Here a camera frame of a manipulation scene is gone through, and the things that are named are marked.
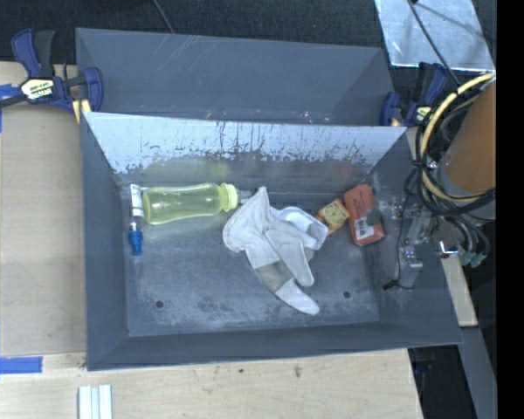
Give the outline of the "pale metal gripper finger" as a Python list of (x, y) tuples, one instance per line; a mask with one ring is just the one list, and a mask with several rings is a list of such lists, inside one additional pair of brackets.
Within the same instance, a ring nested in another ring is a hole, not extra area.
[(424, 261), (413, 245), (405, 245), (399, 251), (399, 284), (402, 287), (414, 287), (420, 276)]
[(390, 199), (390, 219), (397, 222), (397, 243), (402, 246), (428, 243), (431, 231), (431, 213), (413, 196), (395, 196)]

